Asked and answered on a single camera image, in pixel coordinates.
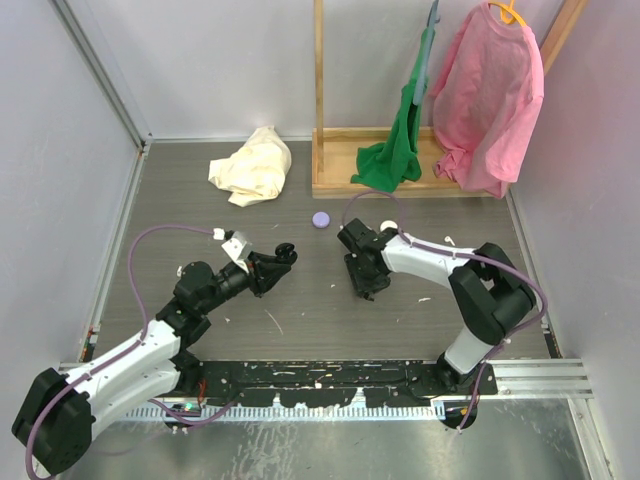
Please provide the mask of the black earbud charging case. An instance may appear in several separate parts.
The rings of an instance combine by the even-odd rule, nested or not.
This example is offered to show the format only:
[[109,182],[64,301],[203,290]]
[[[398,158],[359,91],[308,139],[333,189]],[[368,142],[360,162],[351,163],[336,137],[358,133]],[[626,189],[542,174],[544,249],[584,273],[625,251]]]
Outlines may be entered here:
[[292,243],[281,243],[275,248],[275,256],[281,263],[293,264],[297,260],[295,245]]

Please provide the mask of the purple earbud charging case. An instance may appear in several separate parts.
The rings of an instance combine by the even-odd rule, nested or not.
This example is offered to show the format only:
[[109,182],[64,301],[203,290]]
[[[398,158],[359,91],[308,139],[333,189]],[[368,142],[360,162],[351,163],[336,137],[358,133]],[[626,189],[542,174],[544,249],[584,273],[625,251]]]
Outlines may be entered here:
[[331,217],[327,212],[318,211],[312,215],[312,225],[318,229],[325,229],[331,223]]

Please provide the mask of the cream cloth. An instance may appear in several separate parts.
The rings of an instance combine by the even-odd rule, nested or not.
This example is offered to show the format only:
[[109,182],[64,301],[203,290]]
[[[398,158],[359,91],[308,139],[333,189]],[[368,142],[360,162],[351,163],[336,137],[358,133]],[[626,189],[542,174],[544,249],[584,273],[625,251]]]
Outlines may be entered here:
[[292,164],[290,149],[273,125],[257,128],[227,158],[211,160],[208,181],[230,193],[228,202],[248,207],[276,199]]

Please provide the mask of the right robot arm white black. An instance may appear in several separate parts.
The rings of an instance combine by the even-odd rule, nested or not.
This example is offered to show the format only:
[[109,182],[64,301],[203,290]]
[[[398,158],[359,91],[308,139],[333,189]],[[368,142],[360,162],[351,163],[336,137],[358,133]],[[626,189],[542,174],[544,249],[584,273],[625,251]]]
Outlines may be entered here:
[[347,249],[344,261],[360,298],[372,300],[388,288],[391,274],[411,275],[452,292],[463,327],[436,363],[440,385],[449,393],[465,391],[481,361],[537,305],[530,283],[495,244],[444,246],[399,228],[377,232],[359,219],[342,226],[337,238]]

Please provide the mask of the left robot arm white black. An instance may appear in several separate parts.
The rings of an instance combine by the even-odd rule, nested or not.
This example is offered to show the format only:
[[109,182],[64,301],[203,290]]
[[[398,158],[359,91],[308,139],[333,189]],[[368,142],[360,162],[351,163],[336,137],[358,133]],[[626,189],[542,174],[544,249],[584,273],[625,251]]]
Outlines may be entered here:
[[191,263],[139,334],[66,373],[48,368],[37,375],[11,428],[26,448],[28,476],[36,476],[35,463],[50,477],[69,469],[103,430],[147,400],[194,393],[202,366],[188,349],[210,327],[209,313],[245,290],[263,296],[296,260],[294,245],[282,243],[272,255],[251,252],[219,272]]

